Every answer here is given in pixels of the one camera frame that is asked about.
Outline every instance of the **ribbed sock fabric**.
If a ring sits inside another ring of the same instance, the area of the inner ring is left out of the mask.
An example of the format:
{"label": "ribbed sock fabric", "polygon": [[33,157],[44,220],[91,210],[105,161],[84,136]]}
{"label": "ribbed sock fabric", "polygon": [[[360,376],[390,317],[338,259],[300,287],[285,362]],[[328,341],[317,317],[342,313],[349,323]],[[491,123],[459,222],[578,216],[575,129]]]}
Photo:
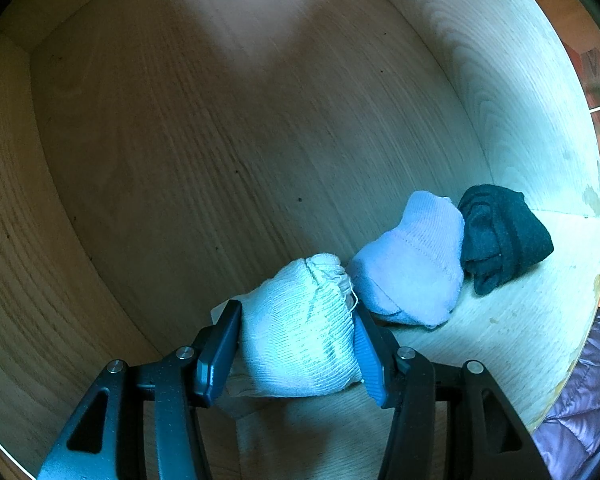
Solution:
{"label": "ribbed sock fabric", "polygon": [[464,221],[448,198],[411,195],[400,225],[366,245],[347,272],[366,307],[389,322],[433,328],[456,306]]}
{"label": "ribbed sock fabric", "polygon": [[[361,379],[353,352],[351,283],[332,254],[288,264],[242,302],[232,396],[311,397]],[[217,322],[224,303],[212,310]]]}
{"label": "ribbed sock fabric", "polygon": [[458,206],[464,217],[462,268],[483,296],[554,252],[551,235],[522,193],[482,184],[469,188]]}

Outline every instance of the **dark sock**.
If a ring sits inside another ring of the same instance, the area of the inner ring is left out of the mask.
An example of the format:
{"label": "dark sock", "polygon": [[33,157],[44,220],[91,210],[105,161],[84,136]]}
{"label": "dark sock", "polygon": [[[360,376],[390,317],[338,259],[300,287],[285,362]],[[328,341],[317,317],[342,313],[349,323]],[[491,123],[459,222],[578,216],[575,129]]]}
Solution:
{"label": "dark sock", "polygon": [[469,188],[458,209],[464,217],[460,262],[484,296],[554,252],[551,235],[525,203],[506,187]]}

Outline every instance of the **purple jacket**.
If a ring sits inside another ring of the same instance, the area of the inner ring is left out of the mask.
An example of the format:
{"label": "purple jacket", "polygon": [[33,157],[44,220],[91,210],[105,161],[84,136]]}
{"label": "purple jacket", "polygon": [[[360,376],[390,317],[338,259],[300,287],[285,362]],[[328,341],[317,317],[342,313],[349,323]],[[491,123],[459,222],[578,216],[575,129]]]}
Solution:
{"label": "purple jacket", "polygon": [[600,450],[600,308],[573,374],[533,435],[554,480],[568,480]]}

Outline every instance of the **metal screw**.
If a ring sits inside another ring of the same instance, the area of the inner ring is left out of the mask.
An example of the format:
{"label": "metal screw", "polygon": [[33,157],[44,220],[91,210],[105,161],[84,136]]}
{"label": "metal screw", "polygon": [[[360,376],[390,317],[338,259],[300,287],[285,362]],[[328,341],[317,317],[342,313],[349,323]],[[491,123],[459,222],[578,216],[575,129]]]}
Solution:
{"label": "metal screw", "polygon": [[176,350],[178,359],[191,359],[194,354],[194,349],[190,346],[181,346]]}
{"label": "metal screw", "polygon": [[117,374],[125,369],[125,362],[122,359],[113,359],[107,364],[107,372]]}
{"label": "metal screw", "polygon": [[484,371],[484,366],[482,366],[482,363],[479,363],[478,361],[469,361],[466,364],[466,369],[469,370],[472,374],[481,374]]}
{"label": "metal screw", "polygon": [[398,354],[398,357],[400,359],[408,360],[416,357],[416,351],[410,346],[401,346],[400,348],[398,348],[398,351],[396,353]]}

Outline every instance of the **light purple sock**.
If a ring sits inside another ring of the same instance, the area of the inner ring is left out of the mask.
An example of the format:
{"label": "light purple sock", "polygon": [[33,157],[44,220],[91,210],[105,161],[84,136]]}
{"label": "light purple sock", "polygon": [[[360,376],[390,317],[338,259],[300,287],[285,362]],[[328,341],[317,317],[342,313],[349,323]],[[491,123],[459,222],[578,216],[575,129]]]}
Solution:
{"label": "light purple sock", "polygon": [[444,323],[464,280],[463,235],[464,219],[451,200],[416,191],[400,225],[349,263],[355,293],[386,321],[429,328]]}

